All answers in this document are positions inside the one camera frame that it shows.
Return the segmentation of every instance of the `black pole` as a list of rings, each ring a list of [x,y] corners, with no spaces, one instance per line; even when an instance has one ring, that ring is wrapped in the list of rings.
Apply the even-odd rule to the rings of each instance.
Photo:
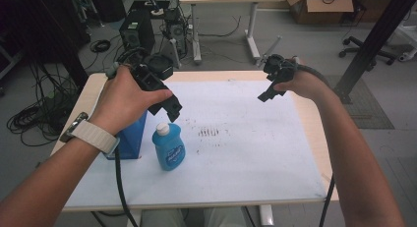
[[[416,0],[391,0],[376,22],[364,44],[353,58],[346,72],[334,88],[343,103],[349,103],[349,93],[368,69],[371,61],[413,7]]]

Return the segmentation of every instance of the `person's right hand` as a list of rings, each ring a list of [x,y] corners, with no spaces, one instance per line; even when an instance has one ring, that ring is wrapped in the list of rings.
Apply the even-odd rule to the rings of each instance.
[[[304,71],[295,72],[292,81],[276,84],[273,89],[276,91],[291,90],[313,101],[317,101],[325,92],[331,91],[319,78]]]
[[[169,89],[141,90],[129,69],[120,66],[116,77],[104,86],[89,121],[115,135],[138,120],[150,106],[170,96]]]

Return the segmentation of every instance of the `blue bottle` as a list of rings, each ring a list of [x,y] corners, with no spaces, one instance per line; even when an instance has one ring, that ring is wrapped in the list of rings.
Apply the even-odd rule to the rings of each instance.
[[[156,155],[160,167],[170,171],[175,169],[185,157],[184,143],[180,138],[181,128],[173,123],[159,123],[153,133]]]

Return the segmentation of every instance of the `watch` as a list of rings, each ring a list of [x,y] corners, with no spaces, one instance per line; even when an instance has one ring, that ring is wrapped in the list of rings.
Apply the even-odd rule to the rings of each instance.
[[[80,113],[64,134],[62,134],[59,141],[68,142],[73,137],[77,137],[93,145],[105,154],[111,154],[119,144],[120,139],[113,137],[110,133],[90,123],[87,120],[88,118],[89,115],[86,112]]]

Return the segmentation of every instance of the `blue cardboard box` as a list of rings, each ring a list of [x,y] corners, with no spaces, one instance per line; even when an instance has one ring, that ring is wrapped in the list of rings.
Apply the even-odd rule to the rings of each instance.
[[[148,111],[139,118],[134,124],[119,132],[117,136],[119,142],[120,159],[138,159],[141,150],[142,136],[144,135],[145,121],[147,120]],[[115,153],[106,155],[108,160],[115,159]]]

